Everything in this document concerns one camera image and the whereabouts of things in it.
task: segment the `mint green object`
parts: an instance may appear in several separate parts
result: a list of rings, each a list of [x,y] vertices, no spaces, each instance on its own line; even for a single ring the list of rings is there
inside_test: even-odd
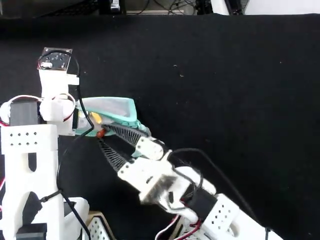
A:
[[[137,110],[135,101],[126,97],[88,97],[82,99],[84,107],[87,112],[99,114],[102,118],[102,123],[97,123],[93,117],[90,119],[94,123],[94,130],[86,136],[95,137],[100,131],[101,125],[118,123],[123,126],[139,129],[141,131],[150,133],[149,129],[141,124],[137,119]],[[90,128],[90,125],[85,119],[79,102],[76,103],[76,108],[79,110],[78,129],[75,131],[76,135],[81,135]],[[112,135],[113,132],[107,132],[106,135]]]

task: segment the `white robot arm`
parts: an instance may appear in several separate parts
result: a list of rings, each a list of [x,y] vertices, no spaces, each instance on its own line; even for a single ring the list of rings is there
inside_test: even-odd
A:
[[[111,124],[105,129],[116,133],[140,155],[126,158],[118,154],[121,150],[115,149],[119,146],[112,146],[108,137],[100,140],[100,147],[118,177],[139,190],[141,203],[158,204],[166,212],[181,216],[183,225],[195,239],[282,239],[244,213],[227,196],[217,194],[215,186],[198,171],[190,166],[174,168],[169,162],[173,152],[159,140],[121,125]],[[187,237],[182,235],[177,240]]]

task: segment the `orange object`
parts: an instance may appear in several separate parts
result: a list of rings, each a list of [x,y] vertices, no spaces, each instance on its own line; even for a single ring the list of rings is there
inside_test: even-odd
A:
[[[96,137],[98,138],[98,139],[101,139],[101,138],[103,138],[104,136],[105,136],[105,134],[106,134],[106,130],[105,129],[102,129],[102,130],[100,130],[100,131],[98,131],[97,133],[96,133]]]

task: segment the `black tablecloth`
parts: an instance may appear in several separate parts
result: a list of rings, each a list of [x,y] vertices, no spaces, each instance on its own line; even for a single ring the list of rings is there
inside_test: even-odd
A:
[[[85,97],[135,99],[154,137],[207,152],[263,225],[284,239],[319,239],[319,26],[318,15],[3,20],[0,101],[39,96],[43,47],[72,48]],[[61,137],[60,152],[71,141]],[[200,156],[187,161],[239,204]],[[93,138],[70,152],[62,182],[119,239],[152,239],[172,217],[140,205]]]

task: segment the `yellow object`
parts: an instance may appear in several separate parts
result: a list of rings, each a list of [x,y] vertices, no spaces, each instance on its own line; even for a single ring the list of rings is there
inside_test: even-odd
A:
[[[102,118],[98,113],[91,112],[91,116],[94,118],[94,120],[95,120],[95,122],[97,124],[101,124],[102,123]]]

